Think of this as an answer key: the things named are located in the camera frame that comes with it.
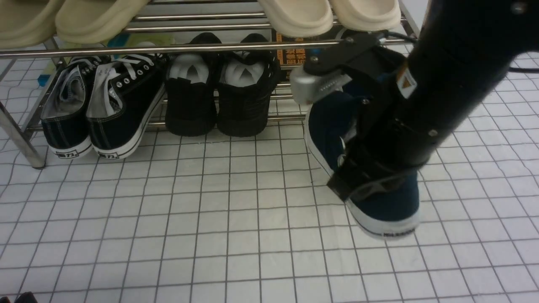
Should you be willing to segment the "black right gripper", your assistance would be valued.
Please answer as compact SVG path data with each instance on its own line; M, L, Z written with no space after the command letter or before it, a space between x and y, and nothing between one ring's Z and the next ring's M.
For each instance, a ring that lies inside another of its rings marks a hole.
M391 33L396 32L357 33L303 65L306 73L316 76L339 69L371 89L356 114L344 161L327 182L341 201L394 190L426 162L410 160L396 147L402 135L414 130L398 118L399 107L406 103L398 72L406 67L406 58L380 43Z

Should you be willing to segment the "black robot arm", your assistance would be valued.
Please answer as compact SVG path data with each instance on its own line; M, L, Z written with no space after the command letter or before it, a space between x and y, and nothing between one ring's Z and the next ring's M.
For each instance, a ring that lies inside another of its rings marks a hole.
M504 79L520 54L538 51L537 0L443 0L401 63L383 54L390 35L364 33L307 59L294 80L300 101L317 102L345 77L368 90L343 164L327 186L341 201L395 190L418 171Z

